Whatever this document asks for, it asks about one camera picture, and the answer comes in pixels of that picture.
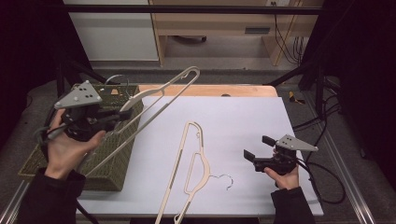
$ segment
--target black sleeve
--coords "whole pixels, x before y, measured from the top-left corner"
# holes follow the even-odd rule
[[[66,181],[44,175],[40,169],[23,196],[18,223],[76,223],[77,197],[85,176],[72,171]]]
[[[274,224],[313,224],[314,216],[301,188],[271,194],[276,209]]]

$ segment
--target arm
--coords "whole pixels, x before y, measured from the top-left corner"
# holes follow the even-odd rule
[[[59,110],[51,129],[62,122]],[[76,223],[77,197],[81,194],[85,176],[74,168],[84,156],[99,146],[104,131],[88,142],[79,142],[61,133],[49,141],[49,165],[39,169],[21,201],[18,223]]]
[[[314,224],[314,216],[299,185],[298,166],[286,175],[278,175],[268,167],[264,172],[279,187],[271,194],[276,209],[274,224]]]

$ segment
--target white cabinet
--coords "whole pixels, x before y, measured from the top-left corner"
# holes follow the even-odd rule
[[[147,5],[147,0],[64,0],[65,4]],[[150,14],[70,13],[90,61],[158,61]]]

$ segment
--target aluminum rail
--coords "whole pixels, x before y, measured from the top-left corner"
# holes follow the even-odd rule
[[[197,13],[197,14],[276,14],[323,15],[338,12],[322,7],[245,7],[245,6],[144,6],[144,5],[42,5],[50,10],[85,13]]]

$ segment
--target beige hanger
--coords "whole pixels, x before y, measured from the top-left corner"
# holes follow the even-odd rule
[[[187,212],[187,209],[189,208],[189,206],[190,206],[190,204],[191,204],[191,201],[192,201],[192,199],[193,199],[195,193],[196,193],[198,190],[200,190],[201,188],[204,187],[204,185],[207,183],[207,181],[208,181],[208,179],[209,179],[210,176],[214,176],[214,175],[211,175],[211,174],[210,174],[209,161],[207,160],[207,158],[205,157],[205,154],[204,154],[204,136],[203,136],[202,128],[201,128],[201,126],[200,126],[198,123],[196,123],[196,122],[194,122],[194,121],[189,121],[189,122],[186,123],[186,125],[185,125],[185,127],[184,127],[183,136],[182,136],[182,138],[181,138],[180,147],[179,147],[178,153],[177,153],[177,159],[176,159],[176,161],[175,161],[174,169],[173,169],[173,171],[172,171],[172,175],[171,175],[171,178],[170,178],[170,180],[169,180],[168,187],[166,188],[165,195],[163,196],[163,202],[162,202],[162,204],[161,204],[160,211],[158,212],[157,219],[155,220],[155,224],[159,224],[160,221],[161,221],[161,218],[162,218],[162,216],[163,216],[163,211],[164,211],[164,209],[165,209],[165,206],[166,206],[166,203],[167,203],[167,201],[168,201],[168,198],[169,198],[169,195],[170,195],[172,186],[173,186],[174,181],[175,181],[175,177],[176,177],[176,174],[177,174],[177,168],[178,168],[178,165],[179,165],[179,163],[180,163],[181,154],[182,154],[182,152],[183,152],[184,144],[185,144],[185,142],[186,142],[187,132],[188,132],[188,130],[189,130],[190,125],[194,126],[194,127],[197,128],[197,130],[198,130],[197,136],[198,136],[198,138],[199,138],[199,151],[198,151],[198,152],[195,152],[195,153],[193,154],[192,158],[191,158],[189,173],[188,173],[188,175],[187,175],[187,180],[186,180],[186,183],[185,183],[185,185],[184,185],[184,192],[185,192],[186,194],[189,195],[189,198],[188,198],[187,201],[185,202],[184,207],[183,207],[183,209],[181,210],[180,214],[178,214],[178,215],[176,215],[176,216],[174,217],[175,224],[180,223],[181,220],[183,219],[184,215],[185,215],[186,212]],[[188,190],[187,190],[187,187],[188,187],[189,182],[190,182],[190,176],[191,176],[192,166],[193,166],[193,163],[194,163],[194,160],[195,160],[195,156],[196,156],[196,155],[200,155],[200,157],[201,157],[201,161],[202,161],[202,164],[203,164],[203,166],[204,166],[204,174],[203,174],[203,177],[202,177],[201,181],[197,184],[197,186],[195,186],[195,188],[194,188],[193,190],[188,191]],[[214,176],[214,177],[220,178],[220,177],[222,177],[222,176],[225,176],[225,175]]]

